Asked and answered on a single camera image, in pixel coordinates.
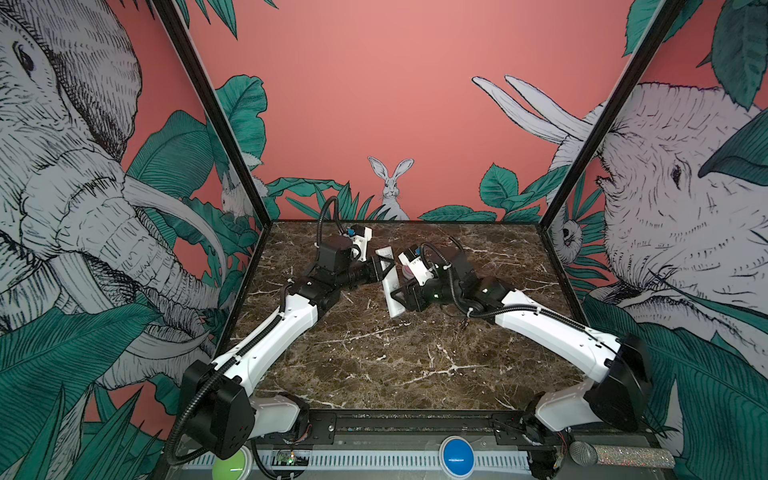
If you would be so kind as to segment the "white remote control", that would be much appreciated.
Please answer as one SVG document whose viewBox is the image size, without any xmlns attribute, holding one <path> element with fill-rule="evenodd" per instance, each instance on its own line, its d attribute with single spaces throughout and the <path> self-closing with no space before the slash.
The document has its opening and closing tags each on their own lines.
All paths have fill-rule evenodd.
<svg viewBox="0 0 768 480">
<path fill-rule="evenodd" d="M 391 255 L 394 258 L 393 250 L 391 246 L 377 249 L 375 254 Z M 388 313 L 391 318 L 396 318 L 405 312 L 405 309 L 391 298 L 392 291 L 400 287 L 399 277 L 397 281 L 384 281 L 382 288 L 385 296 L 385 302 L 387 305 Z"/>
</svg>

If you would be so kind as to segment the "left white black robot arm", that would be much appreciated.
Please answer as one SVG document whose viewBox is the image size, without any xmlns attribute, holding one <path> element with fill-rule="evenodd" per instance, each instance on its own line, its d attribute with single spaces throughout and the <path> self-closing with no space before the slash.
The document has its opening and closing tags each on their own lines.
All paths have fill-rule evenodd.
<svg viewBox="0 0 768 480">
<path fill-rule="evenodd" d="M 209 363 L 184 372 L 179 412 L 165 444 L 171 466 L 206 452 L 228 459 L 250 440 L 269 434 L 301 439 L 307 404 L 290 394 L 256 398 L 264 375 L 291 344 L 313 328 L 345 289 L 396 278 L 391 248 L 366 251 L 366 236 L 333 236 L 317 247 L 305 275 L 281 290 L 278 308 L 244 340 Z"/>
</svg>

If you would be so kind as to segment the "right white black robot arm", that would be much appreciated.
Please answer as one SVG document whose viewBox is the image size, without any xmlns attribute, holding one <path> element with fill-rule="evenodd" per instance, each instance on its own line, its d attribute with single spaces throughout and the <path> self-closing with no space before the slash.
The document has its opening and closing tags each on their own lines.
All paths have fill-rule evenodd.
<svg viewBox="0 0 768 480">
<path fill-rule="evenodd" d="M 402 252 L 400 281 L 389 267 L 382 281 L 393 316 L 452 304 L 467 320 L 484 320 L 523 335 L 568 361 L 585 379 L 543 394 L 524 423 L 548 431 L 602 422 L 633 432 L 639 429 L 652 392 L 647 344 L 634 334 L 619 338 L 580 324 L 544 307 L 496 277 L 480 278 L 464 251 L 439 254 L 430 261 L 425 246 Z"/>
</svg>

